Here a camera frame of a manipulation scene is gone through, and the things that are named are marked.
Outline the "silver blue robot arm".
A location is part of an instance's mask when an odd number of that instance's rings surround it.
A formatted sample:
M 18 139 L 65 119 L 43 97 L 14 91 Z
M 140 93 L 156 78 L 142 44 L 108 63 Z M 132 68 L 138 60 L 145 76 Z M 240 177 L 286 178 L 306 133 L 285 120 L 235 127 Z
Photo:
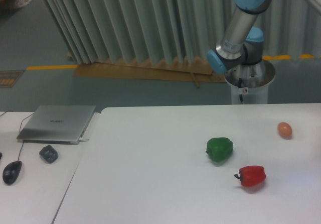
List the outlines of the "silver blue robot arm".
M 320 11 L 320 0 L 305 0 Z M 262 61 L 263 33 L 253 25 L 259 14 L 265 12 L 272 0 L 234 0 L 236 9 L 222 40 L 214 50 L 209 50 L 207 59 L 219 74 L 239 66 L 256 65 Z

